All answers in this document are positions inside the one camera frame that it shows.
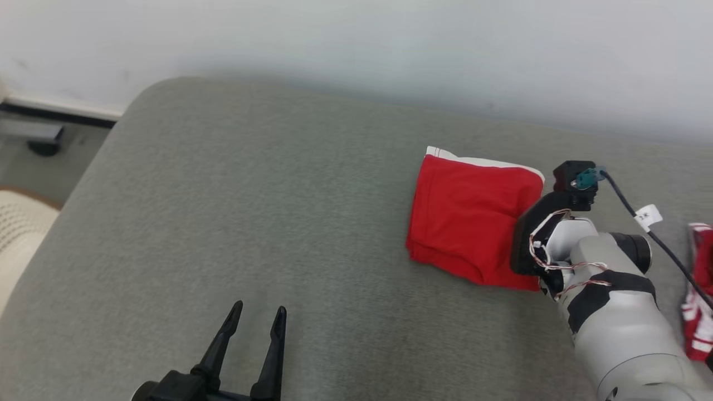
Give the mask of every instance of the black cable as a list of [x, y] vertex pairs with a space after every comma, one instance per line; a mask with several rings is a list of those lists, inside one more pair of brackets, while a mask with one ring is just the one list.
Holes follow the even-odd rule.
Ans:
[[[602, 174], [602, 176], [604, 176], [604, 178], [607, 179], [607, 181], [609, 181], [609, 184], [611, 184], [612, 188], [614, 188], [614, 192], [617, 193], [617, 196], [619, 197], [619, 199], [622, 201], [622, 203], [624, 203], [624, 207], [626, 208], [626, 210], [628, 210], [629, 213], [631, 213], [632, 217], [636, 217], [636, 212], [634, 211], [634, 208], [632, 208], [631, 205], [629, 204], [629, 201], [626, 200], [626, 198], [624, 197], [624, 194], [619, 189], [619, 186], [612, 179], [612, 176], [610, 176], [609, 173], [607, 173], [606, 171], [602, 171], [601, 174]], [[696, 290], [698, 295], [700, 295], [701, 298], [703, 298], [703, 301], [706, 303], [706, 305], [708, 305], [708, 308], [711, 308], [711, 310], [713, 310], [713, 301], [711, 301], [708, 294], [703, 292], [703, 289], [700, 288], [700, 286], [698, 284], [696, 284], [696, 280], [693, 279], [693, 276], [691, 276], [691, 273], [688, 273], [688, 270], [686, 269], [685, 266], [683, 266], [683, 263], [681, 262], [681, 260], [673, 253], [673, 251], [671, 249], [669, 249], [669, 247], [666, 246], [666, 244], [663, 243], [663, 241], [661, 241], [660, 238], [658, 238], [656, 236], [656, 234], [653, 233], [653, 231], [649, 230], [649, 232], [647, 234], [649, 235], [649, 237], [651, 237], [651, 239], [654, 240], [654, 242], [659, 244], [661, 249], [663, 249], [664, 252], [666, 252], [666, 254], [668, 254], [669, 257], [671, 257], [671, 259], [676, 264], [676, 266], [678, 266], [679, 270], [681, 270], [681, 273], [683, 273], [683, 275], [686, 276], [686, 280], [688, 280], [688, 282], [691, 283], [691, 285]]]

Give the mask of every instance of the black tape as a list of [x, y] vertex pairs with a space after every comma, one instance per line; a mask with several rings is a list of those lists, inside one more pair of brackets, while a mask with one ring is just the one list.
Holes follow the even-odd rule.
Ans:
[[611, 283], [610, 287], [604, 285], [586, 285], [577, 294], [575, 299], [567, 306], [570, 313], [568, 323], [572, 333], [576, 333], [584, 322], [596, 311], [603, 308], [609, 302], [609, 293], [612, 291], [640, 291], [654, 296], [656, 301], [656, 289], [646, 277], [631, 273], [615, 272], [606, 270], [597, 275], [593, 275], [591, 280], [601, 280]]

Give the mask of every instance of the wall baseboard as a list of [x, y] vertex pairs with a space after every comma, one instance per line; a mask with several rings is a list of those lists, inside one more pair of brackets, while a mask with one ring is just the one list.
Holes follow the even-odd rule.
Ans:
[[95, 126], [101, 128], [114, 128], [116, 120], [105, 120], [102, 118], [78, 116], [76, 114], [61, 113], [58, 111], [43, 110], [25, 106], [16, 106], [7, 102], [0, 103], [0, 111], [17, 114], [25, 117], [42, 118], [55, 122], [81, 124], [83, 126]]
[[98, 120], [118, 121], [124, 110], [114, 108], [101, 108], [86, 103], [72, 101], [57, 101], [55, 99], [43, 98], [40, 96], [25, 96], [21, 93], [11, 91], [5, 96], [4, 102], [11, 106], [24, 108], [34, 108], [37, 110], [50, 111], [54, 113], [71, 114], [74, 116], [95, 118]]

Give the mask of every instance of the teal connector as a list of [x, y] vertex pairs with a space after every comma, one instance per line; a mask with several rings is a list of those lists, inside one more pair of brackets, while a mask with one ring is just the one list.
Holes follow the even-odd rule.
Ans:
[[577, 189], [587, 189], [597, 185], [598, 181], [604, 180], [602, 171], [606, 171], [604, 166], [596, 166], [594, 168], [588, 168], [583, 172], [577, 174]]

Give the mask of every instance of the folded red shorts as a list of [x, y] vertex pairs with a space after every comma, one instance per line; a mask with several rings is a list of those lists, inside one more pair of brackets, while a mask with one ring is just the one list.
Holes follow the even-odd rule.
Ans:
[[429, 146], [406, 239], [411, 259], [481, 285], [538, 290], [537, 277], [510, 269], [510, 251], [515, 223], [544, 181], [534, 168]]

